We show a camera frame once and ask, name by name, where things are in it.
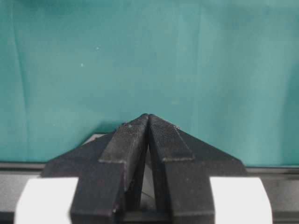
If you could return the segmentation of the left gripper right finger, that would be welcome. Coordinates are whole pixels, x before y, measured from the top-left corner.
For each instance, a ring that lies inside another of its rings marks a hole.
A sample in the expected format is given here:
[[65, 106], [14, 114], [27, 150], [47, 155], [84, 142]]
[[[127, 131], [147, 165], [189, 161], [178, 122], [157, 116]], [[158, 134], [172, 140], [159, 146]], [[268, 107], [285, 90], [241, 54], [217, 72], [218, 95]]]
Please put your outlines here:
[[243, 163], [151, 114], [148, 121], [155, 200], [173, 222], [213, 222], [211, 176], [243, 177]]

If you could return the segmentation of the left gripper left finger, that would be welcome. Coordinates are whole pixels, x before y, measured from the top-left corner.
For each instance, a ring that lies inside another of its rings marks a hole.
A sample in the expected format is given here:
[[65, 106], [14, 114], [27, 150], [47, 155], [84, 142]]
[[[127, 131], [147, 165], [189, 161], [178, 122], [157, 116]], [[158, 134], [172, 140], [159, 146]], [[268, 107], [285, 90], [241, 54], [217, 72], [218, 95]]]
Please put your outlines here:
[[139, 207], [148, 148], [148, 114], [48, 161], [43, 178], [77, 177], [73, 222], [112, 222]]

